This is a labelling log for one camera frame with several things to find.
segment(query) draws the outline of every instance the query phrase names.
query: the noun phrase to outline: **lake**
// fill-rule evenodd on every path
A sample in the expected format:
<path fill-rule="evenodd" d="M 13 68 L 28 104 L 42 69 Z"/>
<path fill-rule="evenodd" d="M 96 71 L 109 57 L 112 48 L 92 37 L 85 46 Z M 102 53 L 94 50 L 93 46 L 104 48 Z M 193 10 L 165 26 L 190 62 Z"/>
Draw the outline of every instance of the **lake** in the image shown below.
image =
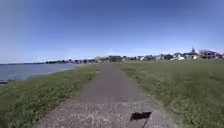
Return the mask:
<path fill-rule="evenodd" d="M 30 76 L 74 69 L 82 64 L 20 64 L 0 65 L 0 80 L 25 80 Z"/>

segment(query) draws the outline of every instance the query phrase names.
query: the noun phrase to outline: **dirt path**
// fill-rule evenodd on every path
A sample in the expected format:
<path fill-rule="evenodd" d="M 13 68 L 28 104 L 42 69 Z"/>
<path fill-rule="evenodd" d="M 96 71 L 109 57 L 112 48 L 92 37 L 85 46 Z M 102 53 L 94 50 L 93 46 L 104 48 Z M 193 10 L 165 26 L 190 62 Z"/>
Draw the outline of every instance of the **dirt path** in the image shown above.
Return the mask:
<path fill-rule="evenodd" d="M 177 128 L 153 100 L 113 64 L 102 64 L 96 78 L 76 96 L 61 103 L 35 128 L 141 128 L 133 112 L 154 111 L 145 128 Z"/>

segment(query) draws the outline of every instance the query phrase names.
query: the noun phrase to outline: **tree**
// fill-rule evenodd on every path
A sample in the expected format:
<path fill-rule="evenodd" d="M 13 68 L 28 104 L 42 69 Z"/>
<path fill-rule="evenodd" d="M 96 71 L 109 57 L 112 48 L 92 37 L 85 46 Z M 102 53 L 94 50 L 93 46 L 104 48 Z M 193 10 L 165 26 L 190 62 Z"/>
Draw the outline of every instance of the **tree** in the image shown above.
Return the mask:
<path fill-rule="evenodd" d="M 122 57 L 121 56 L 109 56 L 110 62 L 121 62 Z"/>
<path fill-rule="evenodd" d="M 171 54 L 167 54 L 167 55 L 164 56 L 164 59 L 165 60 L 171 60 L 171 59 L 173 59 L 173 56 Z"/>

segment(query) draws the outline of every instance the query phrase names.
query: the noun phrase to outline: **grassy field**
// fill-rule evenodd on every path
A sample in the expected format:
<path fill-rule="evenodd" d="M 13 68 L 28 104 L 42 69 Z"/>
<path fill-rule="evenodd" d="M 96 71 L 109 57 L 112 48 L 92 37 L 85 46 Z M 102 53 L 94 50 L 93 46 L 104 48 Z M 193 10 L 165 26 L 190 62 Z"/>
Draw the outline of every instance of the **grassy field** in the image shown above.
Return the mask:
<path fill-rule="evenodd" d="M 126 62 L 122 69 L 190 128 L 224 128 L 224 61 Z"/>
<path fill-rule="evenodd" d="M 29 128 L 97 73 L 86 67 L 0 86 L 0 127 Z"/>

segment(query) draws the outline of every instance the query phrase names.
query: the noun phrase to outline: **grass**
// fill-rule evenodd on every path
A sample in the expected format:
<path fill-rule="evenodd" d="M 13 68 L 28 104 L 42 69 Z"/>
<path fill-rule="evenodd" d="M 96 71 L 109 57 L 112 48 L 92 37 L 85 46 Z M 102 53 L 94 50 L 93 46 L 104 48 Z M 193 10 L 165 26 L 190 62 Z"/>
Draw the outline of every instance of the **grass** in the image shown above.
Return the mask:
<path fill-rule="evenodd" d="M 0 127 L 30 128 L 98 71 L 78 68 L 0 86 Z"/>
<path fill-rule="evenodd" d="M 126 62 L 122 69 L 189 128 L 224 128 L 224 61 Z"/>

